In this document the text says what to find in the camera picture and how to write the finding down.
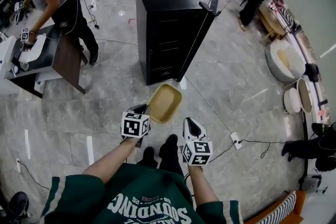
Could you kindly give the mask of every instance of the gray tile floor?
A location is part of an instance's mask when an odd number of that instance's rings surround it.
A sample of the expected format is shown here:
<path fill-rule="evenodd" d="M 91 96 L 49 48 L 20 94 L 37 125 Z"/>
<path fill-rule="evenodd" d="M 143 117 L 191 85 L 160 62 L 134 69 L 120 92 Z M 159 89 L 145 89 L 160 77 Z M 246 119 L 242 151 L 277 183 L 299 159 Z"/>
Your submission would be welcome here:
<path fill-rule="evenodd" d="M 228 0 L 220 0 L 223 7 Z M 158 152 L 171 133 L 182 137 L 182 122 L 190 116 L 204 124 L 215 145 L 215 155 L 231 145 L 227 126 L 240 138 L 286 141 L 303 138 L 299 115 L 283 113 L 283 85 L 270 73 L 264 55 L 262 29 L 252 23 L 242 32 L 237 23 L 240 0 L 233 0 L 213 22 L 186 73 L 183 103 L 167 124 L 152 123 L 151 134 L 130 162 L 141 159 L 144 148 Z M 87 136 L 92 136 L 95 160 L 120 142 L 122 111 L 144 103 L 158 85 L 145 86 L 138 65 L 135 0 L 99 0 L 94 12 L 100 29 L 90 26 L 99 40 L 100 61 L 84 66 L 82 95 L 63 80 L 49 81 L 43 99 L 27 93 L 1 97 L 0 180 L 6 197 L 17 191 L 28 193 L 30 211 L 40 214 L 47 192 L 35 184 L 16 158 L 27 165 L 34 178 L 50 186 L 51 176 L 81 173 L 89 164 Z M 29 26 L 34 13 L 26 25 Z M 18 35 L 20 26 L 8 29 Z M 28 132 L 30 159 L 25 141 Z M 221 200 L 237 199 L 243 217 L 249 217 L 278 198 L 284 190 L 297 189 L 303 161 L 288 163 L 280 155 L 281 145 L 243 144 L 204 168 Z"/>

